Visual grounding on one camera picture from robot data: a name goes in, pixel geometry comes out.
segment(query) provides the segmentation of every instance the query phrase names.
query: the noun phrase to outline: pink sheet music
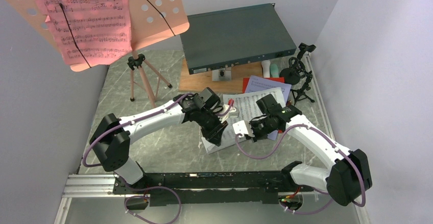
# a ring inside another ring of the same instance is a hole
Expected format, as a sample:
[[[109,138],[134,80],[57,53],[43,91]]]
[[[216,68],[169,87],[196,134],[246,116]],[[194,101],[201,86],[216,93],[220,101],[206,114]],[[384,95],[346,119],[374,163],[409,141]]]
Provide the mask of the pink sheet music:
[[[66,64],[75,71],[88,68],[76,48],[60,3],[78,48],[90,66],[111,64],[131,52],[131,20],[128,0],[35,0],[47,15],[52,33]]]

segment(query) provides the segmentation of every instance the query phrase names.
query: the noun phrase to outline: music stand tripod legs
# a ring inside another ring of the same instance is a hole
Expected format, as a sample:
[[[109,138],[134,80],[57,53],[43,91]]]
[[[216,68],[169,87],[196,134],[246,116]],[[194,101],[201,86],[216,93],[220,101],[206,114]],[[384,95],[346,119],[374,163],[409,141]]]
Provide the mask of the music stand tripod legs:
[[[158,75],[158,84],[156,86],[156,94],[153,93],[152,87],[150,86],[148,77],[146,76],[146,73],[142,67],[142,64],[145,63],[153,72],[155,72]],[[131,69],[130,75],[131,75],[131,98],[130,100],[133,102],[135,101],[134,97],[134,84],[136,84],[141,89],[145,90],[148,94],[149,101],[152,105],[152,107],[156,108],[155,106],[155,100],[158,96],[158,89],[159,89],[159,81],[163,80],[164,83],[167,84],[169,88],[172,88],[173,86],[170,84],[169,81],[167,81],[164,76],[152,64],[149,63],[148,60],[146,60],[146,57],[143,54],[138,54],[137,51],[132,52],[132,57],[128,58],[128,66]],[[134,81],[134,70],[135,68],[138,69],[140,72],[141,81],[143,82],[143,86],[139,85],[137,82]]]

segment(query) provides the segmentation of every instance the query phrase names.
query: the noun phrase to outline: small tripod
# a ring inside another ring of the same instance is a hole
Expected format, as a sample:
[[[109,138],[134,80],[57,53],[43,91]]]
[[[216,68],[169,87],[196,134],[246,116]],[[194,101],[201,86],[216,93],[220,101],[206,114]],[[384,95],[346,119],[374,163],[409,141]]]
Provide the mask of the small tripod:
[[[156,94],[153,93],[152,87],[150,86],[148,77],[146,76],[146,73],[143,69],[143,67],[141,66],[143,64],[143,62],[149,66],[149,68],[155,72],[158,75],[158,84],[156,85]],[[156,107],[155,106],[155,99],[158,96],[158,89],[159,89],[159,82],[160,80],[163,80],[167,86],[169,88],[172,88],[173,86],[170,84],[170,82],[168,82],[163,76],[162,74],[160,74],[158,72],[158,70],[156,70],[156,68],[154,66],[152,66],[148,60],[146,60],[146,57],[143,54],[138,54],[137,51],[133,51],[132,52],[132,57],[128,58],[128,66],[131,69],[131,98],[130,100],[133,102],[135,101],[135,97],[134,97],[134,84],[136,84],[137,86],[139,86],[141,89],[145,90],[148,94],[150,103],[152,105],[152,107]],[[138,71],[140,72],[140,76],[141,76],[141,80],[143,81],[143,85],[144,87],[142,87],[141,85],[139,85],[137,82],[134,81],[134,70],[135,68],[138,69]]]
[[[311,97],[309,97],[307,94],[305,94],[305,91],[311,90],[311,87],[309,86],[309,84],[312,81],[312,71],[306,72],[305,76],[307,78],[305,79],[305,82],[302,85],[302,87],[300,89],[297,89],[297,90],[294,90],[294,89],[291,90],[292,91],[292,95],[295,98],[295,101],[294,101],[293,105],[296,105],[296,102],[302,101],[302,100],[305,100],[305,99],[310,100],[310,102],[312,102],[312,103],[316,102]]]
[[[293,97],[295,98],[293,105],[296,105],[296,102],[302,101],[304,99],[308,99],[312,103],[316,102],[307,94],[305,94],[305,91],[311,90],[309,84],[312,81],[312,71],[307,72],[305,68],[305,64],[301,61],[305,52],[313,52],[315,49],[316,46],[313,44],[306,45],[304,43],[301,43],[299,45],[299,53],[297,57],[291,57],[288,60],[289,68],[283,69],[280,73],[280,77],[284,77],[284,82],[286,84],[291,84],[291,85],[296,85],[301,81],[301,79],[306,78],[304,84],[300,89],[290,90],[292,92]]]

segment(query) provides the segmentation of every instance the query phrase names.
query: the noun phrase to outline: music stand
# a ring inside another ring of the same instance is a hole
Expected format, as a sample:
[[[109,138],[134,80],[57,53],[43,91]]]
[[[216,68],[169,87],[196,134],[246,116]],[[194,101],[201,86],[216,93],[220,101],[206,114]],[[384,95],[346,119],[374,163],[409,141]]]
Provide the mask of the music stand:
[[[34,0],[6,0],[15,10],[55,49],[58,50],[57,44],[53,39],[53,36],[48,31],[45,25],[46,15],[39,13],[38,7]],[[155,10],[150,3],[146,0],[129,0],[129,10],[131,16],[131,47],[132,47],[132,58],[139,60],[137,50],[148,45],[157,43],[159,41],[173,37],[174,35],[181,34],[189,28],[188,18],[186,17],[183,9],[182,0],[149,0],[158,9]],[[155,4],[156,1],[162,2],[162,4]],[[171,84],[146,60],[142,60],[153,72],[158,75],[159,79],[162,79],[170,88]],[[84,66],[72,65],[71,69],[74,71],[81,71],[88,68],[87,64]],[[149,100],[153,107],[155,107],[155,94],[150,86],[149,80],[141,65],[137,67],[142,82],[143,88],[149,97]],[[134,100],[134,82],[133,70],[131,69],[131,100]]]

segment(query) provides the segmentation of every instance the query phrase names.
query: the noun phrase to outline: white bottle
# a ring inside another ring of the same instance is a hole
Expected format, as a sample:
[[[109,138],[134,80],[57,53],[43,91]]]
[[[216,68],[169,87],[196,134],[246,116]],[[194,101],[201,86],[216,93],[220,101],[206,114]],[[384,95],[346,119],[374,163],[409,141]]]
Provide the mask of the white bottle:
[[[263,78],[270,78],[271,72],[269,67],[271,66],[271,61],[265,60],[261,62],[261,67],[263,68]]]

